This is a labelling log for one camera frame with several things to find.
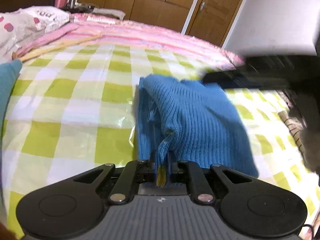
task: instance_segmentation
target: metal rivet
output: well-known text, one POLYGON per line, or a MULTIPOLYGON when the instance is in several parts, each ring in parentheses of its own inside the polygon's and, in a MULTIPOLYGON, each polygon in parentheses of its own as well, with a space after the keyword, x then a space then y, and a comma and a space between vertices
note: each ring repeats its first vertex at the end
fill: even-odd
POLYGON ((198 196, 198 200, 200 200, 202 202, 210 202, 213 200, 213 196, 210 194, 200 194, 198 196))
POLYGON ((125 200, 125 195, 121 193, 116 193, 110 196, 110 200, 114 202, 121 202, 125 200))

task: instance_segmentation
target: door handle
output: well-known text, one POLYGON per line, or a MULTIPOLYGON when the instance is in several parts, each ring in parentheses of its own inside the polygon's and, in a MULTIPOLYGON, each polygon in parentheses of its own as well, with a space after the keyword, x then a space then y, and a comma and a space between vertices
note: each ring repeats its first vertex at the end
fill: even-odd
POLYGON ((201 6, 200 6, 200 11, 202 11, 204 5, 205 5, 205 2, 203 2, 203 3, 201 4, 201 6))

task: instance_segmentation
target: round black pad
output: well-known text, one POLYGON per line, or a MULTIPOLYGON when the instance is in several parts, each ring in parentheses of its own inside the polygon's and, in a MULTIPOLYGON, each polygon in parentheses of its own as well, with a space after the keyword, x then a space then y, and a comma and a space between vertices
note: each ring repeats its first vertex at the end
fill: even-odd
POLYGON ((284 209, 283 202, 270 195, 255 196, 248 201, 248 207, 257 215, 272 217, 281 213, 284 209))
POLYGON ((16 215, 25 233, 39 239, 78 236, 99 223, 104 213, 90 184, 53 184, 21 199, 16 215))
POLYGON ((53 195, 44 198, 39 208, 43 214, 51 217, 61 217, 71 213, 77 206, 77 201, 66 195, 53 195))
POLYGON ((257 238, 298 234, 307 217, 305 203, 290 191, 261 183, 234 185, 220 213, 236 231, 257 238))

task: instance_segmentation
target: bed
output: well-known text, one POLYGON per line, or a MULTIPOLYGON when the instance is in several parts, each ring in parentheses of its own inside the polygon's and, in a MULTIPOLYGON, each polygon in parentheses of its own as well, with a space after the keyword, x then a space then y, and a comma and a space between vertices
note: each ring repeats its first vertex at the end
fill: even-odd
MULTIPOLYGON (((101 37, 25 62, 6 111, 4 200, 8 227, 18 237, 23 232, 15 208, 27 193, 103 163, 121 167, 136 159, 134 98, 141 76, 198 79, 207 68, 230 69, 241 60, 197 38, 131 21, 74 14, 67 26, 68 32, 46 36, 24 52, 101 37)), ((286 103, 275 91, 226 93, 246 127, 259 178, 299 195, 312 224, 320 204, 318 177, 304 168, 278 116, 286 103)))

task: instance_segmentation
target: blue fabric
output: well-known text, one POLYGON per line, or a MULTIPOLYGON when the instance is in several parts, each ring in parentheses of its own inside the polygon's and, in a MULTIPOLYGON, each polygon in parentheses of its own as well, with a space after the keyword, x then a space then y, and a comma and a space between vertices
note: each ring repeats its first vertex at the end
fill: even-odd
POLYGON ((21 67, 22 63, 18 59, 9 63, 0 64, 0 131, 2 131, 4 114, 10 93, 19 76, 21 67))
POLYGON ((5 208, 4 198, 2 192, 2 130, 3 121, 7 104, 9 102, 11 90, 16 82, 19 72, 21 70, 22 63, 20 60, 15 59, 12 62, 0 64, 0 222, 5 224, 5 208))
POLYGON ((137 114, 140 159, 156 151, 157 166, 165 165, 171 150, 177 160, 202 168, 220 163, 258 177, 246 130, 217 84, 161 75, 140 78, 137 114))

